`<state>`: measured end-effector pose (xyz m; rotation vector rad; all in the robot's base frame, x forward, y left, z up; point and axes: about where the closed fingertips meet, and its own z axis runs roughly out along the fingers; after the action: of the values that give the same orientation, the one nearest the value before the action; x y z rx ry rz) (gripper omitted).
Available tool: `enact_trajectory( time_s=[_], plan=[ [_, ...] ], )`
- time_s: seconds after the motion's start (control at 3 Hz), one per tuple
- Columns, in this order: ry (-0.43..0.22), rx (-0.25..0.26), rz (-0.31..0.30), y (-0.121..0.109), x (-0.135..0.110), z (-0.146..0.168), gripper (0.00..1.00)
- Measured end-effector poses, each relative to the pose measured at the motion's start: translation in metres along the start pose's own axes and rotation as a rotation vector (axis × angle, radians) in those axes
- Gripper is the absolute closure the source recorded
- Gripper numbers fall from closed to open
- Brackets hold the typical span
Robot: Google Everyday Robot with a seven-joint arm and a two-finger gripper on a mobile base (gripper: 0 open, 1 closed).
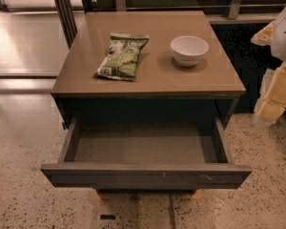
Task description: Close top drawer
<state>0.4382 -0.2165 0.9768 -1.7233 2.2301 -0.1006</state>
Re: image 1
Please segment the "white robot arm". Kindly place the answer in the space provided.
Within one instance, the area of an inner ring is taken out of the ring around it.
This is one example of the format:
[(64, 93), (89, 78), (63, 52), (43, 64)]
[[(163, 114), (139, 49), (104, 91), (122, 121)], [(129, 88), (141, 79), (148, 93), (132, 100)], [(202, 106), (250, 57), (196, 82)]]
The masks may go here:
[(254, 108), (255, 124), (270, 127), (286, 111), (286, 7), (269, 23), (257, 32), (251, 42), (258, 46), (269, 46), (273, 57), (282, 61), (275, 70), (268, 69), (260, 87), (260, 97)]

